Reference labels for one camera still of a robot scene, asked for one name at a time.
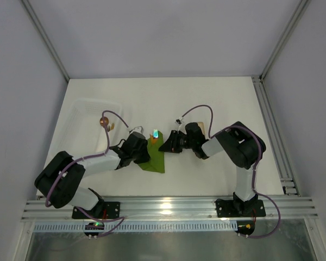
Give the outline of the orange plastic knife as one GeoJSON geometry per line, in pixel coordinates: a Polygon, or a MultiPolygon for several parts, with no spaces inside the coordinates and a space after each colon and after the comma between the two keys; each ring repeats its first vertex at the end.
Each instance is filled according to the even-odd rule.
{"type": "Polygon", "coordinates": [[[155,144],[157,142],[157,138],[154,138],[153,136],[151,137],[151,143],[155,144]]]}

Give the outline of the green paper napkin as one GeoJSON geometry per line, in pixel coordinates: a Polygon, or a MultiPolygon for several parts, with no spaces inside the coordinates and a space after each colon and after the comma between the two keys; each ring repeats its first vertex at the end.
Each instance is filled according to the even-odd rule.
{"type": "Polygon", "coordinates": [[[150,135],[150,138],[147,140],[147,150],[151,159],[148,162],[140,163],[139,167],[144,171],[165,173],[165,154],[164,152],[159,151],[160,146],[162,146],[164,143],[164,139],[162,133],[160,131],[158,132],[159,137],[157,138],[157,142],[155,144],[151,143],[151,137],[153,135],[150,135]]]}

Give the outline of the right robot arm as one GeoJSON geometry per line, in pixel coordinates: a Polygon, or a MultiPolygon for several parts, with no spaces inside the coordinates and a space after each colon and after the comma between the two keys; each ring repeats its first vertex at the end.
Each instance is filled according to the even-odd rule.
{"type": "Polygon", "coordinates": [[[171,131],[168,139],[159,147],[160,152],[181,153],[191,149],[197,158],[206,160],[224,152],[236,166],[236,189],[232,200],[217,200],[218,217],[265,216],[255,192],[256,166],[266,151],[263,140],[246,125],[237,121],[219,131],[210,139],[205,137],[199,123],[191,122],[185,132],[171,131]]]}

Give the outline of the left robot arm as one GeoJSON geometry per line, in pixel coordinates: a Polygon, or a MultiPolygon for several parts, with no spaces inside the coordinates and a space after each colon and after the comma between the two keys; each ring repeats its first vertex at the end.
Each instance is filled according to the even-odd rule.
{"type": "Polygon", "coordinates": [[[82,179],[122,169],[132,162],[141,164],[150,161],[147,146],[145,136],[132,132],[121,146],[110,146],[102,153],[74,159],[61,151],[38,175],[34,185],[46,197],[46,207],[59,209],[70,204],[85,216],[99,218],[105,212],[106,203],[93,189],[81,187],[82,179]]]}

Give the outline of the iridescent metal fork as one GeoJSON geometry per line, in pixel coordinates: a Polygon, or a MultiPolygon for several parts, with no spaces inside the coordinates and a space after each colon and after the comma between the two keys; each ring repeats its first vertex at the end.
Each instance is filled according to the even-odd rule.
{"type": "Polygon", "coordinates": [[[159,132],[157,129],[153,130],[153,138],[157,139],[159,137],[159,132]]]}

